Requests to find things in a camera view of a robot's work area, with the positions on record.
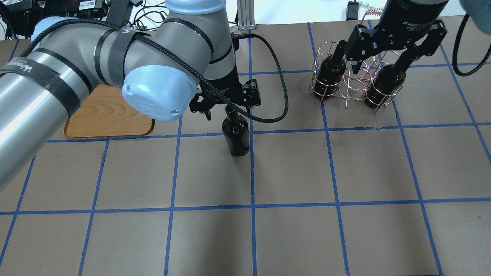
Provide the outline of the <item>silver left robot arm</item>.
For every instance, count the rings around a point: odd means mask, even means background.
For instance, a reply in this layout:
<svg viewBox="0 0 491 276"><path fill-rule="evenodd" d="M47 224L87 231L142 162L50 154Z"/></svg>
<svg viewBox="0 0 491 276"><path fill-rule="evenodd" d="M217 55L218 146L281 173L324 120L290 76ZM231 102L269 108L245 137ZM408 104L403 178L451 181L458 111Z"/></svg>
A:
<svg viewBox="0 0 491 276"><path fill-rule="evenodd" d="M18 57L1 68L1 189L100 84L121 89L138 112L179 119L203 84L235 107L238 82L224 0L167 0L154 35L91 19L46 18Z"/></svg>

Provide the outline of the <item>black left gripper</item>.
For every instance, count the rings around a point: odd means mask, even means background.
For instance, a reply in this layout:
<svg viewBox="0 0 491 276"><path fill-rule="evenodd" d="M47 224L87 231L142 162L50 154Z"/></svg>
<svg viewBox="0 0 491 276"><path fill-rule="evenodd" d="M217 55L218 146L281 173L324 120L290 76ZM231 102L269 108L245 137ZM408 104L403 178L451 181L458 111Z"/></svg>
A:
<svg viewBox="0 0 491 276"><path fill-rule="evenodd" d="M208 80L215 86L221 94L230 100L235 105L240 105L246 108L253 108L261 105L261 97L259 86L255 79L241 84L239 80L237 66L234 66L232 71L226 76L216 80ZM212 94L211 89L200 82L201 92L197 93L191 100L189 108L191 112L204 113L206 119L211 121L211 108L214 105L225 104L223 100Z"/></svg>

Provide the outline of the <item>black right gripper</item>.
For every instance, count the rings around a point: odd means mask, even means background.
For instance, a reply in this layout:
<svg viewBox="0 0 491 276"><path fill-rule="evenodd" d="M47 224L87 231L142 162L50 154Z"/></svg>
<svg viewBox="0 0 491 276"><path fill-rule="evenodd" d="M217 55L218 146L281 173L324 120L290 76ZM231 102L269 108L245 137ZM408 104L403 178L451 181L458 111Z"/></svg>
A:
<svg viewBox="0 0 491 276"><path fill-rule="evenodd" d="M358 74L363 62L381 52L407 49L412 61L432 56L447 35L438 19L447 0L388 0L373 28L358 24L345 46L346 60Z"/></svg>

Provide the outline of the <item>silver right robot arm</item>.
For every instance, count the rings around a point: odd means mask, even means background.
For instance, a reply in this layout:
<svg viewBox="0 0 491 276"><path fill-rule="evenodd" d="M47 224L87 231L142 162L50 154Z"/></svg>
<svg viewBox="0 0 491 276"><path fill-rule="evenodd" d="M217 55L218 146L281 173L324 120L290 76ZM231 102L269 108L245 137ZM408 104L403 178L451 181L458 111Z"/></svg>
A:
<svg viewBox="0 0 491 276"><path fill-rule="evenodd" d="M447 0L388 0L379 23L373 28L356 25L345 45L346 60L358 73L363 61L381 52L402 50L400 61L408 67L421 56L432 56L447 34L443 21L438 19ZM461 36L469 18L481 32L490 34L490 1L461 0L465 16L460 24L452 55L455 73L466 77L477 72L487 61L490 51L471 71L462 72L457 65Z"/></svg>

